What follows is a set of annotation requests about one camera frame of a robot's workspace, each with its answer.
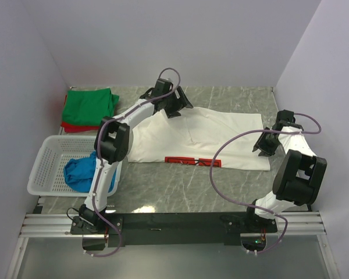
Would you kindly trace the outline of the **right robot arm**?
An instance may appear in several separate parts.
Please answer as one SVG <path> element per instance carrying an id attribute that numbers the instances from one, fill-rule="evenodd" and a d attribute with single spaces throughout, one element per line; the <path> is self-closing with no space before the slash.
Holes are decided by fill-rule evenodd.
<path id="1" fill-rule="evenodd" d="M 256 141 L 253 151 L 259 156 L 273 156 L 282 146 L 285 157 L 273 180 L 272 190 L 255 200 L 255 208 L 247 209 L 245 224 L 250 230 L 272 225 L 275 214 L 288 208 L 311 205 L 316 200 L 327 168 L 327 160 L 309 147 L 303 127 L 295 122 L 297 114 L 289 110 L 277 113 L 275 124 L 266 128 Z"/>

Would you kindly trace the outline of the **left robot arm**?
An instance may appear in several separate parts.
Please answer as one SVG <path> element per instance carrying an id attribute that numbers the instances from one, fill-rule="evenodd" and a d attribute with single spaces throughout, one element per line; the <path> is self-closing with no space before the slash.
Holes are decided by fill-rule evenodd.
<path id="1" fill-rule="evenodd" d="M 180 116 L 183 108 L 192 107 L 181 86 L 159 78 L 155 86 L 140 96 L 132 107 L 118 116 L 102 119 L 95 140 L 95 174 L 72 228 L 80 227 L 88 233 L 97 234 L 109 227 L 105 221 L 108 192 L 119 163 L 130 151 L 133 128 L 161 110 L 168 118 L 173 118 Z"/>

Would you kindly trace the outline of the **green folded t shirt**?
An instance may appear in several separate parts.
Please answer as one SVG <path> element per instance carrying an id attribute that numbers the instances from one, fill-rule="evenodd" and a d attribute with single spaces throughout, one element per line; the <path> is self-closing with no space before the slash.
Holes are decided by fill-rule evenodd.
<path id="1" fill-rule="evenodd" d="M 114 116 L 119 96 L 110 88 L 67 92 L 62 121 L 75 126 L 99 126 L 105 117 Z"/>

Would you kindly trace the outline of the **blue t shirt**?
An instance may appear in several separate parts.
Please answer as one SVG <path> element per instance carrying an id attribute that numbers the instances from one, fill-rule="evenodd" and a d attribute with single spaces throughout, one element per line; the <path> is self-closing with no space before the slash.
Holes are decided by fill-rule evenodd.
<path id="1" fill-rule="evenodd" d="M 63 168 L 65 183 L 74 191 L 89 193 L 96 162 L 99 162 L 96 151 L 92 152 L 89 157 L 70 159 Z"/>

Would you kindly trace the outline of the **red folded t shirt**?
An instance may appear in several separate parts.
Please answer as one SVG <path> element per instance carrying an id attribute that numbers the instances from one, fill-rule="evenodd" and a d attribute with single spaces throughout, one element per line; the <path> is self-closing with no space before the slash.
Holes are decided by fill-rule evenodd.
<path id="1" fill-rule="evenodd" d="M 67 131 L 67 132 L 76 132 L 76 131 L 88 131 L 88 130 L 97 130 L 99 126 L 75 126 L 71 124 L 67 124 L 65 122 L 61 122 L 61 126 Z"/>

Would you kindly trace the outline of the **white t shirt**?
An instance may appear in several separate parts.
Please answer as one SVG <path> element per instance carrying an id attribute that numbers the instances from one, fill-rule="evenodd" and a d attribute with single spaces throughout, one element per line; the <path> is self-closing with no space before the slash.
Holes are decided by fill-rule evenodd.
<path id="1" fill-rule="evenodd" d="M 269 171 L 269 159 L 252 151 L 262 129 L 258 113 L 227 113 L 194 107 L 181 116 L 155 113 L 133 128 L 129 162 L 176 162 L 238 170 Z"/>

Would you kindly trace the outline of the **white plastic basket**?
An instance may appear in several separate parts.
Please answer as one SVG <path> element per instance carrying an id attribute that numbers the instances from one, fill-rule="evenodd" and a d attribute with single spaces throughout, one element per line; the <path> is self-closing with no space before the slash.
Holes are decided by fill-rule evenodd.
<path id="1" fill-rule="evenodd" d="M 92 135 L 52 135 L 44 140 L 31 170 L 27 191 L 37 196 L 87 197 L 65 183 L 64 166 L 94 152 Z"/>

